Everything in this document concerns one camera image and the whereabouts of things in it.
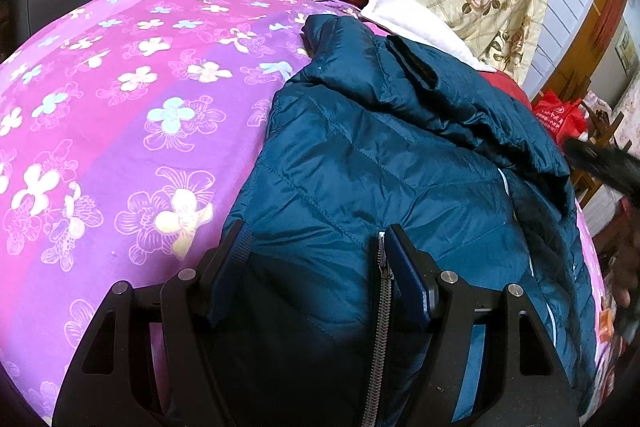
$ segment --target white cloth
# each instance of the white cloth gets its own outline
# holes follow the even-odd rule
[[[477,71],[496,71],[475,58],[446,22],[415,0],[369,0],[360,15],[395,35],[438,48]]]

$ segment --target metal pin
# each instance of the metal pin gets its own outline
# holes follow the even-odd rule
[[[116,295],[122,295],[128,288],[129,283],[127,281],[118,281],[111,287],[111,291]]]
[[[182,268],[178,272],[178,279],[181,281],[190,281],[194,277],[196,277],[196,270],[193,268]]]
[[[519,284],[510,284],[508,289],[509,293],[514,297],[522,297],[524,295],[524,290]]]
[[[458,274],[455,273],[455,272],[452,272],[451,270],[444,270],[444,272],[442,272],[440,274],[440,278],[444,282],[448,282],[449,284],[453,284],[454,282],[458,282]]]

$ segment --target bed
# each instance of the bed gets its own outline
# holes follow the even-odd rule
[[[217,245],[322,13],[357,16],[332,0],[94,0],[0,66],[0,362],[42,418],[113,282],[164,282]]]

